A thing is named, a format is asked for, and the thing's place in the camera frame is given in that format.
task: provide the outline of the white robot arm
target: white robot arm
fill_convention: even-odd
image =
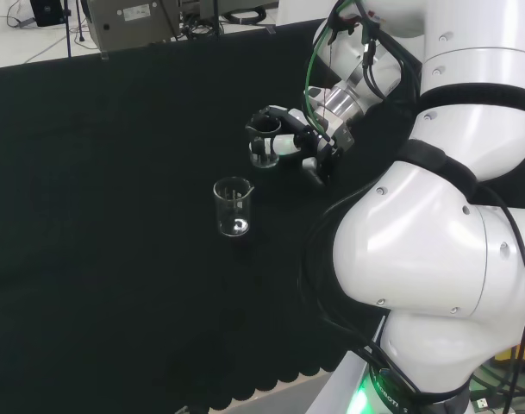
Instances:
[[[353,6],[341,13],[345,17],[352,14]],[[365,45],[362,43],[362,27],[356,28],[351,34],[347,31],[340,32],[333,43],[328,44],[331,36],[332,34],[328,34],[324,39],[323,47],[318,51],[318,55],[341,78],[341,82],[331,90],[312,86],[309,89],[309,97],[317,120],[324,126],[328,126],[329,134],[334,135],[343,126],[349,130],[354,122],[361,119],[372,106],[380,104],[382,99],[371,91],[364,80],[362,60]],[[406,47],[416,59],[422,60],[424,46],[422,35],[413,39],[396,40]],[[380,44],[377,44],[373,73],[378,89],[386,97],[400,84],[402,78],[397,60]],[[340,144],[343,135],[338,134],[337,136]]]
[[[363,4],[390,35],[425,28],[423,110],[410,137],[419,153],[397,160],[344,217],[334,268],[348,296],[391,310],[381,338],[390,358],[422,392],[448,393],[521,340],[525,267],[502,211],[471,205],[428,157],[478,182],[525,158],[525,0]],[[341,59],[332,62],[347,82]],[[376,72],[388,91],[386,78]],[[525,210],[510,211],[525,243]]]

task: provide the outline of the black band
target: black band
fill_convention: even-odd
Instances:
[[[525,111],[525,89],[500,84],[456,84],[440,86],[421,95],[419,111],[439,106],[480,104],[506,106]]]
[[[451,183],[469,200],[477,190],[477,177],[444,151],[419,140],[408,140],[397,155],[398,161],[424,168]]]
[[[463,414],[469,403],[471,379],[450,392],[421,392],[416,396],[407,397],[389,373],[376,373],[375,369],[370,367],[369,374],[375,392],[392,413]]]

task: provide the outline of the black tablecloth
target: black tablecloth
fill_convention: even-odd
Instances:
[[[298,299],[301,240],[411,125],[375,109],[322,191],[251,167],[244,125],[298,106],[316,26],[0,70],[0,413],[223,408],[336,367],[346,343]],[[241,243],[216,232],[228,175],[257,187]],[[379,314],[336,295],[370,335]]]

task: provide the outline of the floor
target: floor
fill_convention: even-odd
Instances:
[[[38,28],[35,23],[26,28],[11,28],[6,20],[9,7],[16,0],[0,0],[0,67],[22,65],[28,62],[38,62],[41,60],[64,59],[67,57],[65,25],[52,26],[49,28]],[[75,2],[70,1],[72,15],[69,19],[71,28],[71,53],[72,56],[99,53],[96,44],[91,40],[88,33],[87,22],[84,21],[84,13],[80,10],[84,21],[84,42],[78,41],[78,18],[75,9]],[[278,10],[269,9],[267,18],[260,24],[275,24]],[[11,16],[21,21],[33,16],[29,0],[20,0],[12,9]],[[235,33],[245,30],[266,30],[257,26],[241,26],[229,24],[222,18],[224,33]],[[9,19],[10,25],[15,25],[16,21]]]

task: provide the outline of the cable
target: cable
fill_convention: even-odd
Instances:
[[[329,45],[329,67],[331,67],[332,62],[333,62],[333,43]],[[326,87],[323,90],[323,121],[325,121],[325,109],[327,107],[327,102],[328,102],[327,91],[328,91],[328,88]]]
[[[364,67],[363,69],[364,70],[364,80],[367,84],[367,87],[369,88],[371,92],[373,92],[373,95],[377,96],[382,101],[386,101],[387,98],[383,94],[383,92],[381,92],[381,90],[379,88],[376,88],[376,86],[373,84],[375,82],[375,78],[373,77],[373,70],[371,68],[372,68],[371,66],[368,66],[368,67]],[[369,79],[369,77],[367,76],[368,70],[370,71],[370,74],[372,75],[371,79]]]
[[[220,29],[224,33],[224,27],[220,23]],[[182,28],[182,36],[187,37],[188,40],[196,40],[202,37],[215,35],[214,23],[211,20],[201,20],[200,15],[188,15],[184,17],[184,26]],[[199,28],[206,29],[205,32],[198,32]]]
[[[220,37],[220,13],[218,12],[218,0],[212,0],[212,8],[214,11],[214,20],[212,22],[212,27],[214,28],[214,33],[217,39]]]
[[[419,79],[419,75],[417,74],[419,71],[415,69],[415,66],[421,66],[421,62],[419,62],[411,53],[409,53],[394,38],[392,38],[391,36],[389,36],[388,34],[386,34],[385,32],[383,32],[382,30],[378,28],[378,24],[372,21],[369,15],[367,15],[366,10],[364,9],[360,0],[354,0],[354,3],[356,4],[356,7],[358,8],[359,13],[361,14],[361,17],[363,19],[364,30],[370,31],[369,35],[372,37],[370,42],[372,42],[373,47],[366,49],[367,51],[371,51],[371,56],[367,56],[365,58],[366,65],[367,66],[373,65],[373,57],[375,54],[375,40],[377,40],[398,61],[401,71],[405,68],[409,72],[410,76],[412,77],[412,85],[415,90],[415,96],[416,96],[416,101],[417,101],[420,95],[421,80]],[[374,80],[375,79],[373,79],[373,82],[371,82],[369,81],[369,77],[365,77],[365,81],[368,87],[370,88],[370,90],[376,96],[384,100],[382,98],[384,94],[377,87],[377,83]]]
[[[352,0],[339,0],[339,2],[337,2],[335,7],[333,7],[332,13],[334,12],[335,8],[336,8],[336,12],[340,13],[351,2],[352,2]],[[314,51],[313,51],[312,56],[310,57],[310,60],[309,60],[308,70],[306,72],[306,82],[304,83],[304,98],[306,100],[306,110],[308,112],[308,116],[306,116],[306,117],[311,119],[312,123],[315,126],[315,130],[317,130],[320,134],[323,134],[323,135],[325,134],[325,129],[323,129],[322,125],[319,124],[319,122],[316,120],[316,117],[314,116],[314,111],[312,110],[312,105],[310,105],[310,102],[309,102],[308,89],[309,89],[310,77],[311,77],[311,74],[312,74],[312,68],[314,66],[314,61],[316,60],[317,53],[319,52],[320,47],[322,46],[323,40],[327,37],[328,33],[329,33],[329,27],[328,27],[328,24],[326,23],[323,26],[322,31],[320,32],[320,34],[317,36],[316,46],[314,47]]]
[[[16,17],[13,17],[13,16],[1,16],[1,15],[0,15],[0,17],[1,17],[2,19],[14,19],[17,23],[20,23],[20,22],[21,22],[19,19],[17,19]]]
[[[513,234],[517,242],[517,247],[519,248],[519,253],[521,255],[522,264],[524,265],[524,269],[525,269],[525,245],[524,245],[524,240],[522,239],[521,231],[519,230],[519,226],[517,226],[515,218],[511,215],[511,212],[509,211],[509,208],[507,207],[505,202],[491,188],[486,187],[484,185],[481,185],[481,187],[486,192],[488,192],[488,194],[491,195],[492,198],[494,198],[498,206],[502,209],[503,213],[507,217],[509,224],[511,225],[511,228],[513,230]],[[511,386],[509,387],[509,394],[507,396],[507,400],[503,408],[503,414],[509,414],[509,408],[511,406],[511,401],[513,400],[513,397],[515,396],[517,380],[519,379],[519,374],[521,373],[521,370],[522,370],[522,360],[524,358],[524,352],[525,352],[525,324],[522,330],[521,345],[519,346],[519,355],[517,356],[517,360],[516,360],[516,369],[513,372],[513,380],[511,381]]]
[[[80,47],[83,47],[84,49],[88,49],[88,50],[99,50],[98,47],[87,47],[86,45],[83,45],[82,43],[80,43],[79,41],[77,41],[78,39],[78,31],[74,32],[74,43],[76,43],[77,45],[79,45]]]
[[[174,30],[174,26],[172,25],[172,22],[170,20],[170,16],[168,15],[168,10],[166,10],[165,6],[165,0],[160,0],[160,7],[162,7],[163,15],[165,15],[166,23],[168,24],[168,27],[170,28],[170,31],[172,32],[172,36],[176,41],[178,41],[178,37],[176,36],[176,31]]]
[[[5,22],[7,23],[7,25],[10,27],[10,28],[18,28],[19,27],[19,24],[21,23],[21,21],[13,16],[10,16],[9,13],[11,12],[11,9],[13,9],[15,7],[15,5],[17,3],[19,3],[21,0],[17,0],[16,2],[14,2],[13,4],[10,5],[10,7],[8,8],[7,10],[7,15],[5,16]],[[9,24],[9,19],[15,19],[17,21],[17,24],[15,26],[11,26]]]
[[[69,59],[72,57],[71,55],[71,30],[69,28],[69,0],[63,1],[63,8],[65,12],[65,28],[66,28],[66,51],[68,53]]]
[[[82,34],[82,23],[80,19],[80,5],[78,4],[78,0],[76,0],[76,14],[78,18],[78,32],[80,33],[80,41],[85,41],[84,35]]]
[[[46,47],[44,50],[42,50],[41,52],[35,54],[32,58],[28,58],[26,59],[24,62],[22,62],[23,64],[25,63],[28,63],[30,60],[34,59],[34,58],[37,58],[38,56],[40,56],[41,54],[44,54],[45,52],[47,52],[49,49],[51,49],[52,47],[54,47],[55,45],[57,45],[58,43],[61,43],[65,38],[67,37],[67,35],[61,37],[58,41],[56,41],[54,44],[52,44],[51,46],[49,47]]]
[[[236,13],[246,13],[249,11],[256,13],[257,16],[256,17],[235,17],[234,16],[234,14]],[[253,26],[255,24],[263,22],[266,19],[267,14],[266,14],[266,9],[264,9],[263,7],[255,7],[254,9],[238,9],[238,10],[230,11],[229,13],[226,13],[222,16],[233,24]]]
[[[511,354],[509,357],[509,368],[503,377],[500,377],[496,373],[492,372],[490,369],[488,369],[484,365],[481,366],[480,369],[482,369],[485,373],[488,373],[492,378],[499,380],[497,386],[488,390],[489,391],[488,394],[491,397],[494,397],[496,394],[498,394],[499,391],[502,390],[505,385],[510,385],[509,378],[511,377],[511,374],[513,373],[513,368],[515,366],[515,359],[516,359],[515,355],[516,355],[516,348],[512,348]]]

